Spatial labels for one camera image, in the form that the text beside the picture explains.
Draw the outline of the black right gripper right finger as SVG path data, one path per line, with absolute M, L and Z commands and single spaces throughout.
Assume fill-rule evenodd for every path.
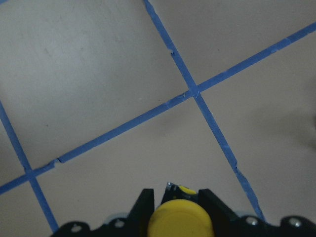
M 209 215 L 216 237 L 232 237 L 233 223 L 239 217 L 226 204 L 210 189 L 199 190 L 198 204 Z

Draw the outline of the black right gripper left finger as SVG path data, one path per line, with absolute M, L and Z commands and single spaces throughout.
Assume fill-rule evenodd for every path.
M 132 237 L 146 237 L 150 218 L 155 210 L 153 189 L 143 189 L 128 215 Z

